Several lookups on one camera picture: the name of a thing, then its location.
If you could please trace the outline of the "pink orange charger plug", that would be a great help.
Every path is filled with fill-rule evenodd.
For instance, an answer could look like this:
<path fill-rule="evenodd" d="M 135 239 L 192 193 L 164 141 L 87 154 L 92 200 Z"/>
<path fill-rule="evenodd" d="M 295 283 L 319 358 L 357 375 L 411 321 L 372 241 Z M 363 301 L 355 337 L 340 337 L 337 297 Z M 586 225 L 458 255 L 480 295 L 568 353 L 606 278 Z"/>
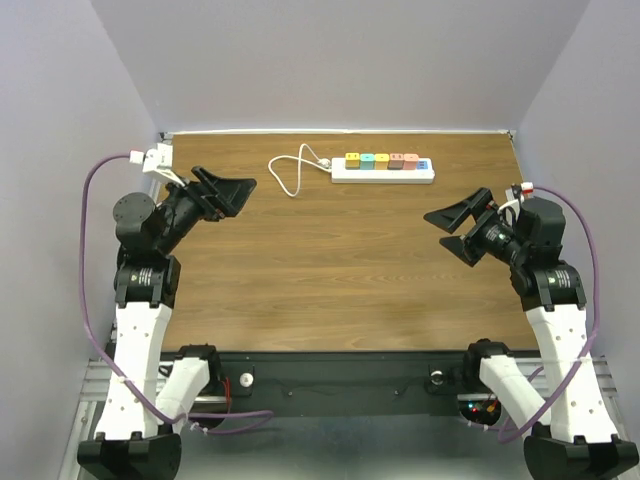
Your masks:
<path fill-rule="evenodd" d="M 415 170 L 417 168 L 417 164 L 420 160 L 420 157 L 414 153 L 405 153 L 403 155 L 403 169 L 404 170 Z"/>

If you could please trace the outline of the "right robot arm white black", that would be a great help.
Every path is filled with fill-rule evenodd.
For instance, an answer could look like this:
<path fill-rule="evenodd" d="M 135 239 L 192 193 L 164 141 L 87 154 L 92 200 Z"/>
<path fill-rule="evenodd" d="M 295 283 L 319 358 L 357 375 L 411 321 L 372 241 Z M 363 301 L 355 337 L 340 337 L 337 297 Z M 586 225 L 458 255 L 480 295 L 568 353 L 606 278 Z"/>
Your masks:
<path fill-rule="evenodd" d="M 510 281 L 538 345 L 550 392 L 543 397 L 502 342 L 469 345 L 460 366 L 463 384 L 487 388 L 507 418 L 498 440 L 523 442 L 534 479 L 616 479 L 639 463 L 635 443 L 620 437 L 597 379 L 591 347 L 599 329 L 587 311 L 578 271 L 562 260 L 568 200 L 535 196 L 530 183 L 512 186 L 497 204 L 487 188 L 425 214 L 446 232 L 440 243 L 466 265 L 491 255 L 509 267 Z"/>

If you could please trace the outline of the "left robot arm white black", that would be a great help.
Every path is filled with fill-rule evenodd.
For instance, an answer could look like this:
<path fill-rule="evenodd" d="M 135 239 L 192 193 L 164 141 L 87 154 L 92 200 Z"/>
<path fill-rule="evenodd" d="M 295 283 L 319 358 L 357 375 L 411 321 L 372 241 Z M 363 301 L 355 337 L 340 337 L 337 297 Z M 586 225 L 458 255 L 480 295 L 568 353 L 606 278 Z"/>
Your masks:
<path fill-rule="evenodd" d="M 104 361 L 112 371 L 94 437 L 78 446 L 79 465 L 97 479 L 173 479 L 182 453 L 180 432 L 200 393 L 222 384 L 213 345 L 179 350 L 158 383 L 161 349 L 177 296 L 181 265 L 172 252 L 200 221 L 236 217 L 257 186 L 254 179 L 218 177 L 197 166 L 178 177 L 157 203 L 141 192 L 113 208 L 120 243 L 114 278 L 116 346 Z"/>

